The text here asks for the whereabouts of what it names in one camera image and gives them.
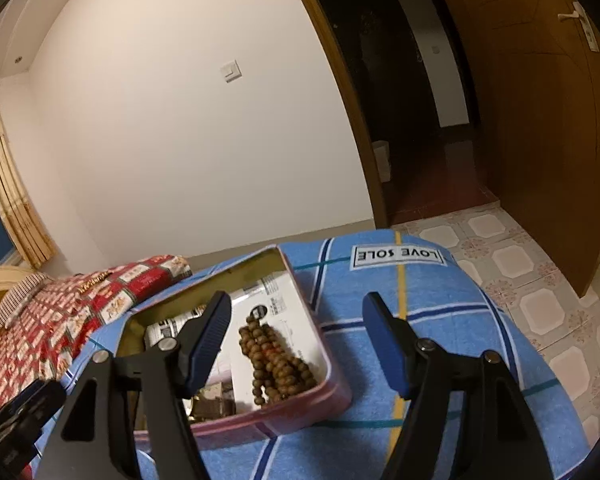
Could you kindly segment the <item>white wall switch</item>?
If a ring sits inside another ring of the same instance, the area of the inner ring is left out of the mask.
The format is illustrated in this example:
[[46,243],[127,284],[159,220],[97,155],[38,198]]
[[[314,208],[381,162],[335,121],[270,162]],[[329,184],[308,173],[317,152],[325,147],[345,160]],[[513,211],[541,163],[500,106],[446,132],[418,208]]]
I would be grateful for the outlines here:
[[226,82],[234,81],[242,76],[242,71],[236,61],[230,61],[223,65],[220,72]]

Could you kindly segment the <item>printed paper in tin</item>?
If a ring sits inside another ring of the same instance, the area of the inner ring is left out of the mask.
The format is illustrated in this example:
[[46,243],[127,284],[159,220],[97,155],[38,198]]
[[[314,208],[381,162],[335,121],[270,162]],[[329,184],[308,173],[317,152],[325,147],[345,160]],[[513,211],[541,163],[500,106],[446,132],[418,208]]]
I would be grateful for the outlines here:
[[315,387],[326,370],[314,324],[290,275],[273,273],[230,293],[232,320],[204,392],[222,390],[238,414]]

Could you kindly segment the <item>red patterned bed sheet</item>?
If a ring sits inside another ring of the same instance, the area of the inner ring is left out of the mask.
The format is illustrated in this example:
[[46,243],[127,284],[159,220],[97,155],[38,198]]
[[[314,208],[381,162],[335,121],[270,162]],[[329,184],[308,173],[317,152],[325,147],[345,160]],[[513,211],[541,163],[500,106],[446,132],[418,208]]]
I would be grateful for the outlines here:
[[35,379],[63,378],[92,333],[191,275],[183,257],[158,255],[50,278],[0,330],[0,408]]

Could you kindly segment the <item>striped pillow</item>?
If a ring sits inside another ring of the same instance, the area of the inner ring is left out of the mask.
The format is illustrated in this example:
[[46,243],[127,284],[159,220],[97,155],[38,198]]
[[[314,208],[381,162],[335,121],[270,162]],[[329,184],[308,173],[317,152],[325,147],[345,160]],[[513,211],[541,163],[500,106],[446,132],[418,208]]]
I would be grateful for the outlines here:
[[28,302],[47,284],[45,273],[30,274],[12,286],[0,302],[0,330],[7,330]]

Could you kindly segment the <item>pink metal tin box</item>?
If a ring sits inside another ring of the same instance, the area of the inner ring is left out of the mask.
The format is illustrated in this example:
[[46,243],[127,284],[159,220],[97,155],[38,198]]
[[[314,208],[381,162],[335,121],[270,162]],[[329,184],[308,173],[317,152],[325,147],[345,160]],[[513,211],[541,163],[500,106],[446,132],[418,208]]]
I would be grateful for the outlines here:
[[230,294],[237,289],[252,285],[260,278],[278,272],[286,272],[290,275],[311,317],[325,360],[324,376],[315,387],[289,400],[283,400],[272,408],[260,408],[250,413],[235,413],[218,419],[194,422],[193,435],[201,448],[222,448],[291,434],[316,422],[339,415],[349,406],[352,398],[351,389],[332,358],[332,352],[327,348],[314,313],[304,301],[298,281],[299,274],[291,270],[282,248],[265,247],[224,266],[196,283],[178,283],[178,286],[172,292],[167,292],[162,299],[149,300],[145,307],[131,315],[123,325],[117,355],[132,356],[146,349],[148,330],[152,324],[192,312],[196,307],[210,301],[211,296],[219,290]]

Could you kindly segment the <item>beige curtain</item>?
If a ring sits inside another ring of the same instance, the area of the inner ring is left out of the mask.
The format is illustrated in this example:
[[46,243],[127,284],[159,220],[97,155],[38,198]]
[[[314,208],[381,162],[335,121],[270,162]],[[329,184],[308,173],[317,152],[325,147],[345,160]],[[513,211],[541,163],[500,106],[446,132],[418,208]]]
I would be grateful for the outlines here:
[[55,255],[52,239],[34,210],[10,151],[0,113],[0,218],[21,258],[41,269]]

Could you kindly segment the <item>brown door frame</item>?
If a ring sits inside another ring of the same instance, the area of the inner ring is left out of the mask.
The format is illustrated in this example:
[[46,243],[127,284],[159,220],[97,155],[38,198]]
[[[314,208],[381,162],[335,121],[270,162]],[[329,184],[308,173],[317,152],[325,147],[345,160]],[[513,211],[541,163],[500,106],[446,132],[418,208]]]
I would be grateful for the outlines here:
[[301,2],[315,29],[317,38],[320,40],[350,122],[356,148],[358,149],[358,156],[361,159],[368,195],[370,196],[375,226],[378,229],[388,228],[390,222],[385,197],[382,194],[382,186],[372,141],[368,134],[365,117],[358,94],[354,88],[350,70],[343,57],[336,36],[332,31],[332,25],[329,24],[327,16],[318,0],[301,0]]

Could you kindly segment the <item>brown wooden door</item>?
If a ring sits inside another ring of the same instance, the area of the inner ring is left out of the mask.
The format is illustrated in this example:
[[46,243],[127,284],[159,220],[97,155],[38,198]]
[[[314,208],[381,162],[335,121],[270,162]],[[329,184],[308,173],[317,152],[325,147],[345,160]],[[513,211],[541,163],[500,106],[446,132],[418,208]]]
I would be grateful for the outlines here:
[[474,80],[486,180],[583,294],[600,266],[600,50],[558,20],[573,1],[445,0]]

